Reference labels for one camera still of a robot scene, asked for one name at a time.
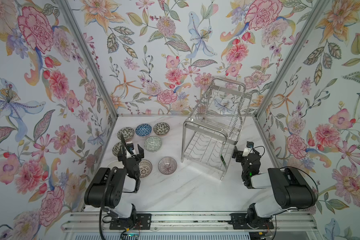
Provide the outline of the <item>brown mandala pattern bowl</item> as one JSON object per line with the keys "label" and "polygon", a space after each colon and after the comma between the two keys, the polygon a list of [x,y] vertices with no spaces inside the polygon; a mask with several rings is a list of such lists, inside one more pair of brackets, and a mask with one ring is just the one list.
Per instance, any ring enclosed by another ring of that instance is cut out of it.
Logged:
{"label": "brown mandala pattern bowl", "polygon": [[142,160],[139,163],[139,170],[140,170],[140,178],[145,178],[150,175],[152,172],[153,166],[152,163],[148,160]]}

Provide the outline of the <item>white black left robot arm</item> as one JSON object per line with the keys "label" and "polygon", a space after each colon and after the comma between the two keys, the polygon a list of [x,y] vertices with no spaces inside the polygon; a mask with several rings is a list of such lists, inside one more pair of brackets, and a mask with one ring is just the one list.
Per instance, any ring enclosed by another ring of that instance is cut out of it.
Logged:
{"label": "white black left robot arm", "polygon": [[100,168],[89,184],[84,203],[99,208],[99,221],[103,223],[102,214],[111,218],[110,224],[120,229],[130,230],[137,224],[135,205],[122,200],[123,193],[136,193],[140,186],[139,164],[144,157],[144,150],[137,146],[135,152],[132,142],[127,142],[121,135],[121,147],[116,153],[123,167]]}

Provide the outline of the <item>two-tier steel dish rack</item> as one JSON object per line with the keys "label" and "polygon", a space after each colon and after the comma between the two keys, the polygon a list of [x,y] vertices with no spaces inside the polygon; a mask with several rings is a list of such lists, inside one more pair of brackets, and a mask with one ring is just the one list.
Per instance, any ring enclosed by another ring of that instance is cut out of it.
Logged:
{"label": "two-tier steel dish rack", "polygon": [[250,115],[251,101],[245,84],[214,77],[183,123],[181,160],[210,168],[222,180]]}

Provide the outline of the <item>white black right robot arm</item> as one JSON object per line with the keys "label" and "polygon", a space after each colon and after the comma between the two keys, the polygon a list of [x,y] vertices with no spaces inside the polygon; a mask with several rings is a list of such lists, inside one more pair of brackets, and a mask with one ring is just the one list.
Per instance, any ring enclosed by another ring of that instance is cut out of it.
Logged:
{"label": "white black right robot arm", "polygon": [[298,168],[269,168],[260,173],[261,155],[254,148],[234,148],[232,158],[242,166],[242,181],[248,189],[269,189],[272,195],[250,204],[246,213],[231,214],[234,229],[271,228],[272,219],[288,210],[314,206],[318,196]]}

